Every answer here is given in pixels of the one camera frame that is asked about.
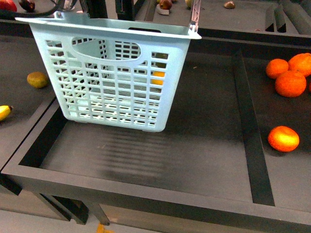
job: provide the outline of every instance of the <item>tangerine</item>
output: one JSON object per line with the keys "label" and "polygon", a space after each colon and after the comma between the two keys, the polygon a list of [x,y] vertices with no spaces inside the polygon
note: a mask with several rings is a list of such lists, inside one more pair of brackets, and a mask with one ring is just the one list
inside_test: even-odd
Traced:
{"label": "tangerine", "polygon": [[276,79],[276,92],[284,97],[300,96],[307,87],[305,76],[299,71],[289,70]]}
{"label": "tangerine", "polygon": [[290,152],[299,145],[299,135],[287,126],[277,126],[268,135],[271,147],[280,152]]}
{"label": "tangerine", "polygon": [[305,77],[311,75],[311,53],[301,53],[288,61],[289,70],[298,70]]}
{"label": "tangerine", "polygon": [[[165,72],[162,72],[162,71],[154,71],[153,76],[158,76],[158,77],[164,77],[165,76]],[[156,85],[161,85],[163,86],[163,80],[159,80],[159,79],[151,79],[151,83],[152,84],[156,84]]]}
{"label": "tangerine", "polygon": [[266,74],[270,79],[276,79],[280,74],[288,70],[288,62],[283,59],[273,59],[266,67]]}

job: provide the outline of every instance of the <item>black tray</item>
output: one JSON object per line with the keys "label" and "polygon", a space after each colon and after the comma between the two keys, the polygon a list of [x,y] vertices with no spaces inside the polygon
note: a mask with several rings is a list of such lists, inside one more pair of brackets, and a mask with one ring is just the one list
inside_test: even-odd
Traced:
{"label": "black tray", "polygon": [[[0,171],[17,150],[32,127],[55,99],[52,86],[35,89],[27,83],[31,72],[46,73],[37,46],[31,39],[0,37],[0,105],[13,106],[12,113],[0,122]],[[1,185],[14,193],[20,188],[0,176]]]}
{"label": "black tray", "polygon": [[[235,9],[225,9],[225,2],[201,0],[198,33],[202,37],[256,41],[257,44],[309,44],[310,0],[235,0]],[[173,4],[169,16],[158,14],[154,1],[145,1],[147,4],[136,20],[181,26],[188,26],[190,22],[191,10],[183,0]]]}
{"label": "black tray", "polygon": [[[265,75],[270,56],[298,50],[271,54],[268,46],[243,58],[251,47],[236,51],[233,43],[233,54],[226,54],[220,45],[190,46],[163,132],[67,121],[55,100],[3,174],[25,190],[86,203],[264,232],[310,232],[311,138],[301,122],[310,117],[311,95],[283,98]],[[205,53],[191,52],[199,48]],[[270,148],[267,134],[279,124],[300,134],[297,150]]]}

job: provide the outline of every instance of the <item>light blue basket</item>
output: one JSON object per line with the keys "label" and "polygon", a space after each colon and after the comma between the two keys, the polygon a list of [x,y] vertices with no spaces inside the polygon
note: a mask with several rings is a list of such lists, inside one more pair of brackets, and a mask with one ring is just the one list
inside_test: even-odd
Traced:
{"label": "light blue basket", "polygon": [[31,26],[64,116],[162,131],[197,26],[54,16],[17,20]]}

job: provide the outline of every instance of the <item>gray floor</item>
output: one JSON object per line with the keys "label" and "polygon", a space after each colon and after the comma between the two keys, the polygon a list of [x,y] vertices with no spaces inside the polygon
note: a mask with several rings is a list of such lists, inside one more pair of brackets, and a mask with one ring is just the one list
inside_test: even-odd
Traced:
{"label": "gray floor", "polygon": [[[86,225],[78,225],[74,220],[66,222],[0,210],[1,233],[96,233],[98,223],[93,215],[90,215]],[[155,233],[117,224],[111,224],[105,229],[115,233]]]}

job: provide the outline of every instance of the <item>tray rim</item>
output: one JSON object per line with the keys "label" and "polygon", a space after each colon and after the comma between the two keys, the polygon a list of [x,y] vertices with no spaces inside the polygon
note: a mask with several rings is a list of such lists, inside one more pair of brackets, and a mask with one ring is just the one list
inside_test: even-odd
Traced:
{"label": "tray rim", "polygon": [[[24,140],[30,134],[34,126],[37,124],[37,122],[41,119],[44,113],[48,110],[49,106],[51,105],[51,101],[53,101],[54,99],[56,99],[56,96],[54,92],[51,90],[43,98],[43,101],[40,103],[40,105],[35,110],[35,112],[30,116],[25,126],[21,128],[17,137],[13,141],[10,142],[10,144],[7,147],[6,153],[0,155],[0,173],[3,170],[3,168],[6,166],[6,164],[10,161],[15,151],[18,150],[20,145],[24,142]],[[3,174],[0,174],[0,186],[3,187],[1,189],[4,192],[9,193],[9,194],[13,193],[15,195],[18,195],[22,190],[18,184],[14,183],[12,180],[8,179]]]}
{"label": "tray rim", "polygon": [[[66,123],[67,120],[64,117],[60,118],[61,114],[58,102],[54,100],[2,171],[3,174],[21,184],[25,190],[81,201],[95,203],[100,201],[102,204],[117,207],[124,208],[125,206],[128,209],[253,230],[268,230],[268,227],[271,226],[275,226],[275,229],[279,229],[279,232],[284,232],[282,231],[284,226],[289,229],[292,227],[301,230],[311,229],[311,213],[309,212],[188,194],[20,165],[24,155],[52,117],[56,117],[61,123]],[[199,216],[191,216],[187,213],[181,214],[181,209],[190,213],[195,210],[207,216],[227,216],[231,220],[223,222],[221,219],[202,219]],[[262,229],[253,226],[254,221],[263,224]]]}

